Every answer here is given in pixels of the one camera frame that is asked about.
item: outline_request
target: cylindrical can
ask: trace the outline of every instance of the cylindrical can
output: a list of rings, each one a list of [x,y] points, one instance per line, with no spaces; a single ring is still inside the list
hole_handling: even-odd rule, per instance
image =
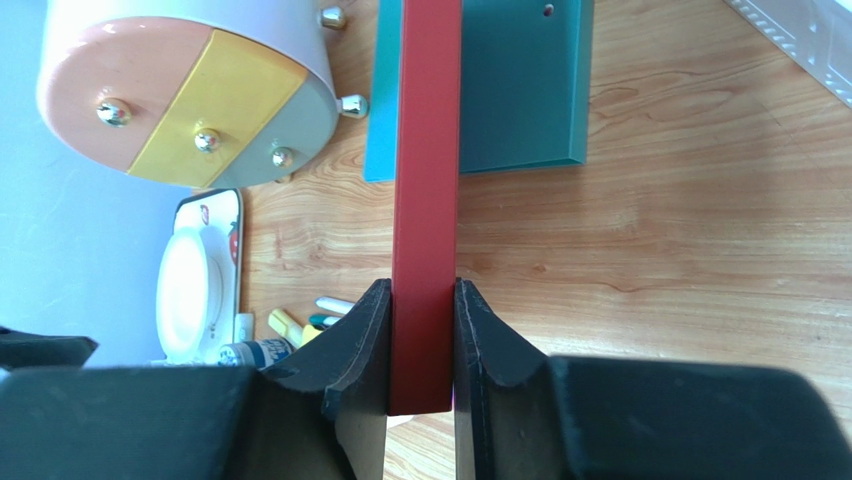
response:
[[[264,368],[287,358],[295,351],[296,347],[283,338],[232,343],[219,348],[219,365]]]

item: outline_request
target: white marker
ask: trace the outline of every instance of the white marker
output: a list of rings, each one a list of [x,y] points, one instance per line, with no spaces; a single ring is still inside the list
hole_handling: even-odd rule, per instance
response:
[[[323,310],[339,313],[341,315],[346,315],[347,313],[349,313],[349,310],[352,310],[352,307],[355,306],[355,304],[352,302],[347,302],[346,300],[338,300],[336,298],[331,297],[320,297],[316,300],[316,304],[319,308],[322,308]]]

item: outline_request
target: marker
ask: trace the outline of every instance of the marker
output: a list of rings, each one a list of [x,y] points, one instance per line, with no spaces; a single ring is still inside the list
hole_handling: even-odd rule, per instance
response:
[[[311,315],[310,318],[308,318],[308,321],[315,327],[330,327],[340,321],[340,317],[332,317],[324,313],[317,313],[315,315]]]
[[[349,310],[352,310],[352,307],[355,306],[355,304],[352,302],[347,302],[346,300],[338,300],[336,298],[331,297],[320,297],[316,300],[316,304],[323,310],[339,313],[341,315],[346,315],[347,313],[349,313]]]

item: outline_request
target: silver knob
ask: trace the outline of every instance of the silver knob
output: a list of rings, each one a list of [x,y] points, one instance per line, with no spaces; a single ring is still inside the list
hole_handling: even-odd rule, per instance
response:
[[[328,7],[320,11],[320,25],[332,30],[346,27],[346,13],[340,7]]]
[[[272,151],[272,164],[278,168],[287,168],[293,165],[293,152],[286,147],[278,147]]]
[[[219,139],[219,132],[209,128],[202,128],[195,134],[195,147],[201,153],[213,153],[219,149],[222,140]]]
[[[98,118],[110,127],[121,128],[130,123],[130,107],[117,98],[107,98],[96,108]]]
[[[364,118],[369,110],[370,104],[361,95],[347,95],[340,98],[340,114],[344,117]]]

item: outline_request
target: yellow object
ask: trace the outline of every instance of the yellow object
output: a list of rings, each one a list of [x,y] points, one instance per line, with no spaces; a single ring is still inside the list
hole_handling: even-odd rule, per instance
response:
[[[307,78],[305,67],[259,43],[221,30],[127,173],[192,187],[209,186],[237,158]],[[221,144],[202,152],[201,129]]]
[[[269,314],[269,326],[275,330],[278,335],[284,337],[285,340],[292,343],[296,348],[302,347],[302,326],[287,312],[276,308]]]
[[[320,333],[322,333],[322,330],[317,327],[313,325],[306,325],[305,328],[302,329],[302,346],[304,347],[308,342],[317,338]]]

